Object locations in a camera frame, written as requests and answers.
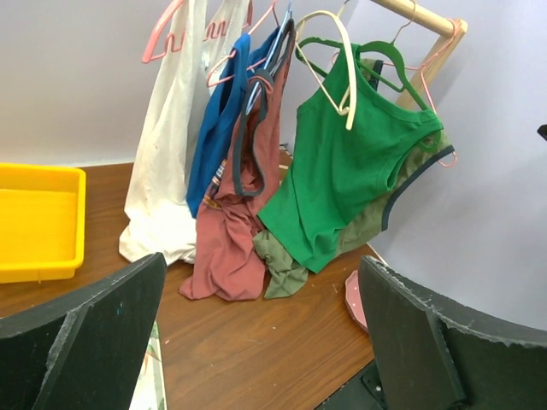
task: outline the green hanger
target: green hanger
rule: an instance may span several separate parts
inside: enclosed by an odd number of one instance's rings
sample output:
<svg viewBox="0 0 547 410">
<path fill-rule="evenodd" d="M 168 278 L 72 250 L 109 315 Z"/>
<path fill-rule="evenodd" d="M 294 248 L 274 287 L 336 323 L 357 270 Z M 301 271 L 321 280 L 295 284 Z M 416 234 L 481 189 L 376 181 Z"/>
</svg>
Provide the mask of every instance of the green hanger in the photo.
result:
<svg viewBox="0 0 547 410">
<path fill-rule="evenodd" d="M 332 40 L 327 40 L 327 39 L 318 38 L 318 37 L 305 38 L 304 40 L 302 40 L 298 44 L 302 48 L 304 45 L 310 44 L 310 43 L 328 45 L 330 47 L 335 47 L 335 48 L 338 48 L 338 49 L 342 48 L 342 43 L 340 43 L 338 41 L 332 41 Z M 373 75 L 378 80 L 380 80 L 384 84 L 391 87 L 393 90 L 395 90 L 397 92 L 403 92 L 403 91 L 406 90 L 410 94 L 410 96 L 412 96 L 414 98 L 414 100 L 417 102 L 418 106 L 421 109 L 428 109 L 429 107 L 427 107 L 424 100 L 420 97 L 420 94 L 418 94 L 416 89 L 410 84 L 410 81 L 407 78 L 406 73 L 405 73 L 405 64 L 404 64 L 403 56 L 401 55 L 401 52 L 397 49 L 397 47 L 395 47 L 395 45 L 393 43 L 387 43 L 385 41 L 371 41 L 370 43 L 360 45 L 357 48 L 357 52 L 359 54 L 366 53 L 366 52 L 372 52 L 372 51 L 383 54 L 384 56 L 386 56 L 387 58 L 389 58 L 391 60 L 391 62 L 393 63 L 393 66 L 396 69 L 397 76 L 401 80 L 401 84 L 402 84 L 401 87 L 397 87 L 390 80 L 385 79 L 384 77 L 382 77 L 381 75 L 376 73 L 372 68 L 361 64 L 360 61 L 357 61 L 357 65 L 360 68 L 362 68 L 362 69 L 366 70 L 367 72 L 369 72 L 370 75 Z M 302 55 L 298 51 L 296 53 L 296 56 L 297 56 L 298 60 L 300 60 L 300 61 L 303 60 Z M 312 62 L 310 62 L 310 66 L 319 75 L 321 75 L 323 77 L 326 77 L 326 72 L 322 68 L 317 67 Z"/>
</svg>

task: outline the blue shirt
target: blue shirt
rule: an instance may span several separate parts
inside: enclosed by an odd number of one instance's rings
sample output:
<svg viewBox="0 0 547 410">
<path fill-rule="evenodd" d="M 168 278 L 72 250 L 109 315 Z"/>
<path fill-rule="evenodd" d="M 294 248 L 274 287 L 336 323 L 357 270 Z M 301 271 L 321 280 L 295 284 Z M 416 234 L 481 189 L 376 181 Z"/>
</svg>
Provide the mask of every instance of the blue shirt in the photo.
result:
<svg viewBox="0 0 547 410">
<path fill-rule="evenodd" d="M 235 56 L 228 60 L 221 75 L 221 79 L 230 75 L 233 75 L 233 78 L 218 84 L 207 104 L 197 137 L 196 153 L 191 164 L 186 193 L 186 201 L 194 218 L 216 170 L 228 154 L 233 128 L 241 113 L 249 77 L 253 75 L 252 71 L 247 71 L 247 67 L 266 57 L 278 30 L 279 28 L 275 29 L 264 44 L 252 53 L 249 34 L 243 34 L 236 41 L 233 46 Z"/>
</svg>

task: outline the blue hanger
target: blue hanger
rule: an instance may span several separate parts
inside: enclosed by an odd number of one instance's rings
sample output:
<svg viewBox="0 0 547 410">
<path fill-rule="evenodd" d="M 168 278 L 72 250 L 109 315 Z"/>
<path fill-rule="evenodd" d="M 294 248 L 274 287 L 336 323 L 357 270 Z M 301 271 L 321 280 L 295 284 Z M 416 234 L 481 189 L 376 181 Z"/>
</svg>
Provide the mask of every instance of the blue hanger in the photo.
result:
<svg viewBox="0 0 547 410">
<path fill-rule="evenodd" d="M 268 55 L 266 56 L 266 61 L 264 62 L 264 67 L 267 68 L 272 62 L 272 58 L 274 58 L 275 51 L 278 48 L 279 41 L 281 41 L 281 37 L 283 36 L 283 32 L 285 31 L 285 26 L 287 25 L 287 22 L 292 18 L 292 0 L 289 0 L 289 3 L 287 4 L 287 10 L 285 12 L 285 16 L 283 17 L 283 21 L 281 22 L 281 26 L 279 26 L 279 31 L 277 33 L 277 37 L 273 41 L 273 44 L 270 46 L 270 50 L 268 51 Z M 279 69 L 279 64 L 276 64 L 270 74 L 274 76 L 274 74 Z M 246 114 L 249 114 L 250 111 L 253 108 L 253 105 L 255 105 L 255 101 L 258 98 L 257 92 L 259 92 L 259 86 L 258 84 L 255 84 L 252 92 L 250 93 L 250 99 L 247 104 L 247 109 L 245 110 Z"/>
</svg>

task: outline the green tank top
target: green tank top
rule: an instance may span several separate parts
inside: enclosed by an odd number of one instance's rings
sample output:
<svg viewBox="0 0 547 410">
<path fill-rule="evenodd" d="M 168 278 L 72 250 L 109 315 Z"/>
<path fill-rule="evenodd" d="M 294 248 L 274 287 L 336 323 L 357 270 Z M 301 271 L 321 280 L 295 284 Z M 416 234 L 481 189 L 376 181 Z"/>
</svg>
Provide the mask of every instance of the green tank top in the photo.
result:
<svg viewBox="0 0 547 410">
<path fill-rule="evenodd" d="M 340 232 L 375 198 L 394 188 L 401 165 L 424 138 L 443 129 L 431 110 L 409 111 L 383 98 L 356 64 L 354 125 L 319 89 L 297 111 L 294 161 L 259 213 L 264 225 L 301 265 L 320 271 L 335 255 Z M 349 84 L 339 53 L 323 85 L 341 101 Z"/>
</svg>

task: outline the wooden rod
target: wooden rod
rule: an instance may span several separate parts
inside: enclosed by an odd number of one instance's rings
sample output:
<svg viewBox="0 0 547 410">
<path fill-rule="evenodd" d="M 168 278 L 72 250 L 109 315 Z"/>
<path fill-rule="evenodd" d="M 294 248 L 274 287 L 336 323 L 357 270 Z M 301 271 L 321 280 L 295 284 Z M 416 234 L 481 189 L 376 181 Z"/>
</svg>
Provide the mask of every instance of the wooden rod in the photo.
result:
<svg viewBox="0 0 547 410">
<path fill-rule="evenodd" d="M 391 10 L 393 13 L 406 17 L 409 20 L 412 20 L 412 16 L 414 16 L 414 23 L 435 32 L 440 36 L 452 37 L 452 34 L 454 33 L 454 27 L 450 21 L 440 15 L 436 15 L 428 9 L 421 7 L 419 4 L 416 4 L 416 13 L 414 13 L 414 3 L 410 0 L 371 1 Z"/>
</svg>

